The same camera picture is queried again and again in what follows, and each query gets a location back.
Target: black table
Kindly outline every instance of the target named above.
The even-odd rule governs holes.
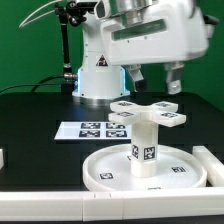
[[[205,145],[224,161],[224,113],[201,97],[181,93],[132,94],[131,102],[150,105],[169,101],[187,115],[183,125],[160,126],[159,144],[192,151]],[[88,155],[121,140],[55,141],[61,121],[108,121],[109,107],[80,105],[59,93],[13,93],[0,96],[0,148],[5,165],[0,171],[0,191],[80,191],[82,164]],[[116,221],[116,223],[221,223],[224,216]]]

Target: green background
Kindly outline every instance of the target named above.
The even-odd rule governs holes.
[[[0,0],[0,89],[7,86],[39,82],[62,73],[61,33],[57,17],[52,14],[19,29],[19,24],[47,0]],[[224,111],[224,25],[223,0],[198,1],[205,14],[220,19],[210,48],[203,58],[186,63],[183,91],[192,92]],[[74,71],[82,63],[82,30],[69,27],[71,60]],[[164,92],[166,73],[163,65],[143,65],[142,73],[149,91]],[[59,91],[59,87],[42,87],[41,91]],[[30,91],[30,88],[11,91]]]

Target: white cross-shaped object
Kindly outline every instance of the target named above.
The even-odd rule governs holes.
[[[176,113],[177,104],[165,101],[149,106],[119,101],[110,108],[115,112],[109,114],[111,122],[132,125],[131,173],[143,178],[156,175],[159,124],[174,127],[185,123],[186,116]]]
[[[109,120],[123,125],[132,125],[145,120],[174,127],[186,122],[185,115],[176,113],[178,105],[165,101],[150,106],[119,101],[111,103],[110,108],[116,113],[109,114]]]

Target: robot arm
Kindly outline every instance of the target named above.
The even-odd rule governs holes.
[[[125,66],[141,91],[139,64],[165,63],[170,94],[181,91],[183,62],[206,53],[218,23],[203,16],[195,0],[101,0],[95,15],[111,64]]]

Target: white circular base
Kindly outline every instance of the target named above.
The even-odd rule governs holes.
[[[90,155],[83,164],[83,180],[90,191],[128,191],[204,187],[207,172],[189,153],[158,146],[156,175],[131,174],[131,144],[116,145]]]

